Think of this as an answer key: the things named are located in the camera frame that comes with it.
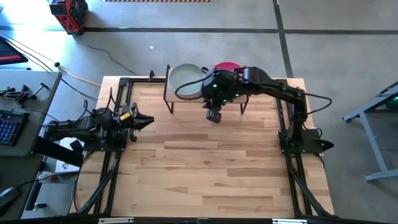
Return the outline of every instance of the red equipment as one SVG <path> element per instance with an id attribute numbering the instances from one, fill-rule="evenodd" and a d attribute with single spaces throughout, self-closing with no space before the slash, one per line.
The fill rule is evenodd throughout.
<path id="1" fill-rule="evenodd" d="M 85 0 L 54 0 L 50 5 L 50 10 L 68 34 L 83 33 L 83 25 L 88 12 Z"/>

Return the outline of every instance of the yellow label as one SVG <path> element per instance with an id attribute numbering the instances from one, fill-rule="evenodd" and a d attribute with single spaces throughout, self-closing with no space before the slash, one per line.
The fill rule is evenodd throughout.
<path id="1" fill-rule="evenodd" d="M 124 115 L 120 116 L 120 120 L 123 121 L 130 116 L 131 116 L 131 113 L 125 113 Z"/>

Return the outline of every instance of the desk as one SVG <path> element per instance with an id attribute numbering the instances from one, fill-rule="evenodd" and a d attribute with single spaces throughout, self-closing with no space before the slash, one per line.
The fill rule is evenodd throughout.
<path id="1" fill-rule="evenodd" d="M 104 77 L 98 108 L 106 106 L 110 87 L 116 94 L 118 82 L 119 77 Z M 288 83 L 305 89 L 303 79 Z M 134 85 L 132 100 L 155 122 L 137 133 L 137 142 L 128 142 L 122 153 L 112 216 L 294 216 L 274 98 L 251 96 L 243 115 L 239 105 L 228 104 L 221 123 L 213 124 L 205 119 L 201 103 L 176 103 L 170 114 L 163 93 L 161 83 Z M 311 116 L 306 126 L 313 127 Z M 96 152 L 83 165 L 76 193 L 79 206 L 98 185 L 103 156 Z M 309 189 L 333 213 L 321 161 L 313 155 L 302 157 Z"/>
<path id="2" fill-rule="evenodd" d="M 42 90 L 37 94 L 37 100 L 28 100 L 24 106 L 46 113 L 50 108 L 50 104 L 61 76 L 61 73 L 58 72 L 49 73 L 26 70 L 0 70 L 0 78 L 2 80 L 0 88 L 13 86 L 17 91 L 19 91 L 19 88 L 22 88 L 22 84 L 25 84 L 31 91 L 34 91 L 40 86 L 39 83 L 43 82 L 49 86 L 50 91 Z M 0 97 L 0 109 L 11 110 L 16 106 L 17 105 L 14 103 L 13 99 Z M 45 115 L 33 111 L 27 112 L 30 113 L 29 121 L 21 134 L 20 141 L 17 143 L 17 146 L 12 148 L 13 151 L 20 150 L 20 152 L 17 153 L 19 157 L 0 157 L 0 192 L 8 187 L 15 187 L 23 182 L 34 180 L 37 177 L 37 172 L 42 163 L 43 156 L 38 154 L 30 155 L 30 151 L 35 143 L 37 135 L 39 134 L 41 127 L 40 124 L 44 122 Z M 8 146 L 0 146 L 0 153 L 2 155 L 7 154 L 6 151 L 9 151 Z M 8 212 L 0 217 L 0 220 L 20 219 L 29 197 L 30 190 L 32 189 L 32 185 L 33 183 L 26 184 L 21 187 L 19 198 L 11 205 Z"/>

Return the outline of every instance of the gray desk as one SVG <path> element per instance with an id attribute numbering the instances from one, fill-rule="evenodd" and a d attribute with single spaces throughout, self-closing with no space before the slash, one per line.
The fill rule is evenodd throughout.
<path id="1" fill-rule="evenodd" d="M 46 113 L 50 108 L 61 76 L 62 74 L 58 72 L 0 70 L 0 88 L 14 86 L 18 90 L 18 88 L 22 87 L 22 84 L 25 84 L 34 91 L 39 87 L 39 83 L 43 82 L 50 87 L 50 91 L 42 90 L 37 95 L 37 100 L 28 100 L 24 106 Z M 11 99 L 0 97 L 0 108 L 2 110 L 10 110 L 16 106 L 17 105 Z M 17 146 L 12 148 L 14 151 L 20 150 L 20 152 L 17 153 L 17 157 L 0 157 L 0 192 L 8 187 L 17 186 L 23 182 L 34 180 L 42 163 L 43 156 L 30 154 L 30 151 L 39 134 L 40 124 L 44 122 L 45 115 L 33 111 L 28 111 L 28 113 L 30 113 L 29 122 L 24 128 Z M 0 154 L 4 154 L 6 150 L 9 151 L 10 148 L 0 146 Z M 20 219 L 32 185 L 33 183 L 26 184 L 20 188 L 19 198 L 11 205 L 7 213 L 0 217 L 0 220 Z"/>

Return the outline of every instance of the pink bowl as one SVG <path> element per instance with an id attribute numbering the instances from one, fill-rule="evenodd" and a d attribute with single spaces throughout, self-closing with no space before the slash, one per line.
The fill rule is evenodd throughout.
<path id="1" fill-rule="evenodd" d="M 241 68 L 240 64 L 234 63 L 234 62 L 221 62 L 218 63 L 214 66 L 215 68 L 218 69 L 223 69 L 223 70 L 228 70 L 233 72 L 235 68 Z"/>

